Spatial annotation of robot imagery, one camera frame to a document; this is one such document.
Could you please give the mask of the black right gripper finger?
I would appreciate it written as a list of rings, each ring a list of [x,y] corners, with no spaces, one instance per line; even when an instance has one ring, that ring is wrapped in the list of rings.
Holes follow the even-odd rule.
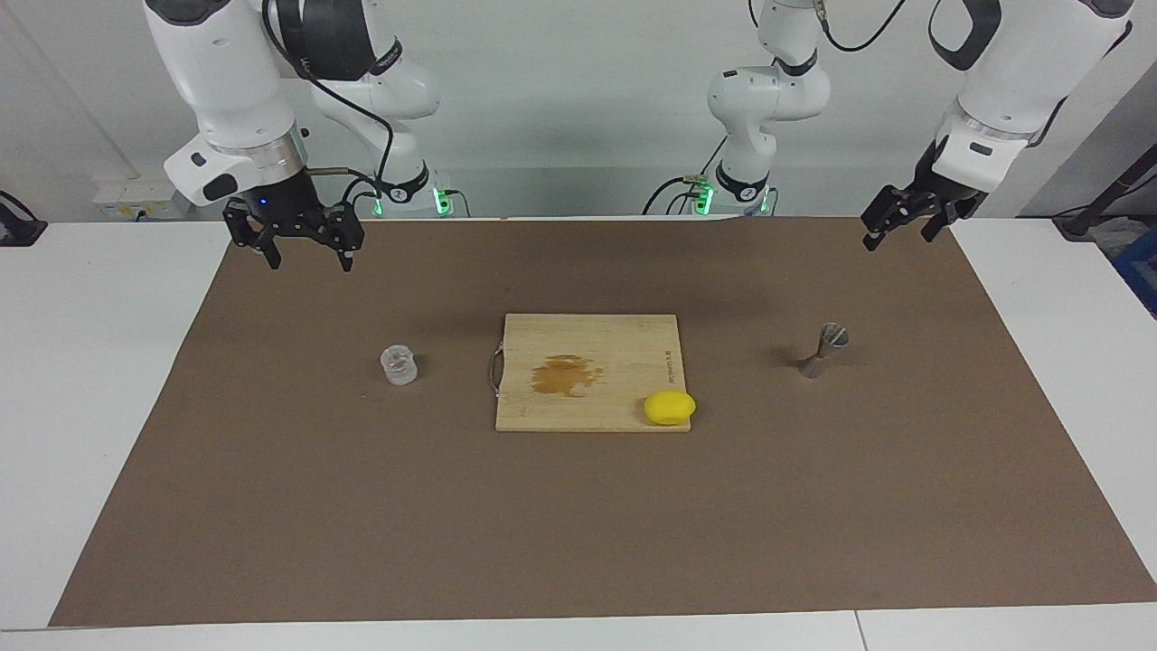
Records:
[[[223,219],[230,237],[237,247],[252,249],[264,257],[272,271],[280,268],[282,257],[277,247],[277,232],[255,219],[243,199],[228,199],[223,207]]]
[[[320,243],[336,251],[342,272],[351,272],[363,246],[364,229],[352,204],[336,204],[320,213]]]

